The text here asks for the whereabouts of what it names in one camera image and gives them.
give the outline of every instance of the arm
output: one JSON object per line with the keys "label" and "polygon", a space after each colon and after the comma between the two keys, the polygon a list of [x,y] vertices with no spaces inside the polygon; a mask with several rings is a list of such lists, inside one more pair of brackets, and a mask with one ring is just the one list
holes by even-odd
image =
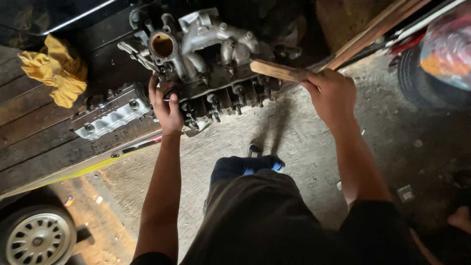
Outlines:
{"label": "arm", "polygon": [[392,201],[354,116],[357,91],[353,80],[327,69],[301,84],[335,139],[342,192],[349,208],[357,200]]}
{"label": "arm", "polygon": [[177,218],[180,205],[180,135],[183,117],[176,94],[167,104],[163,91],[172,86],[157,88],[157,76],[149,83],[149,98],[162,126],[162,142],[154,173],[142,206],[138,243],[134,258],[147,252],[160,252],[176,263],[178,258]]}

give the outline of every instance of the plastic bag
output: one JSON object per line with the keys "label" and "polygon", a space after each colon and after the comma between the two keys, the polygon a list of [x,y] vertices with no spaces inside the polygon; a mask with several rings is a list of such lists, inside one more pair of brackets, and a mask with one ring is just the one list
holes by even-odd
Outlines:
{"label": "plastic bag", "polygon": [[420,59],[425,72],[471,91],[471,4],[461,4],[429,25]]}

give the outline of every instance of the garage floor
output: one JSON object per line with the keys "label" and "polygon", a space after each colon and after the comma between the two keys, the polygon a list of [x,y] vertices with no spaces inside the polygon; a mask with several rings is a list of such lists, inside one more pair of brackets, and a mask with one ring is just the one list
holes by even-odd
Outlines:
{"label": "garage floor", "polygon": [[[389,61],[370,57],[343,72],[355,79],[356,116],[397,207],[426,242],[435,244],[431,235],[445,226],[454,202],[469,192],[457,187],[452,172],[470,165],[465,159],[471,154],[471,116],[416,109],[398,90],[396,71],[388,70]],[[296,181],[323,226],[340,226],[347,207],[336,187],[334,141],[303,88],[289,91],[278,102],[266,102],[264,108],[248,108],[241,116],[221,120],[193,138],[182,138],[180,260],[203,220],[214,163],[220,157],[245,156],[254,139],[265,145],[266,153],[273,150],[286,162],[285,172]],[[159,147],[120,159],[96,176],[88,175],[134,236]],[[403,204],[396,190],[409,184],[416,197]]]}

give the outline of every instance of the hand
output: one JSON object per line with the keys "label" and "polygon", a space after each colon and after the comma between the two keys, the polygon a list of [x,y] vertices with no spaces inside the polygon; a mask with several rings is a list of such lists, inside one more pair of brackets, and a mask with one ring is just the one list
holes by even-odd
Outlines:
{"label": "hand", "polygon": [[325,69],[318,74],[311,74],[301,85],[311,94],[317,114],[334,137],[346,129],[357,129],[354,116],[357,88],[353,79]]}
{"label": "hand", "polygon": [[153,75],[149,82],[149,98],[154,113],[162,126],[162,135],[181,135],[183,128],[183,116],[179,110],[179,102],[176,94],[170,95],[169,102],[163,100],[163,93],[173,86],[173,82],[159,83],[159,76]]}

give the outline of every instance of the car tire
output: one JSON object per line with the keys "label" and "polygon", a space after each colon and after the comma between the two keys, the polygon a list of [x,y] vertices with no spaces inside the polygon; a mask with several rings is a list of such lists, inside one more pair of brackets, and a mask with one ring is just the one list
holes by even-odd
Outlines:
{"label": "car tire", "polygon": [[67,211],[51,205],[26,207],[0,223],[0,264],[64,265],[76,241]]}
{"label": "car tire", "polygon": [[418,108],[470,109],[471,91],[444,83],[420,67],[419,45],[403,52],[398,65],[399,88]]}

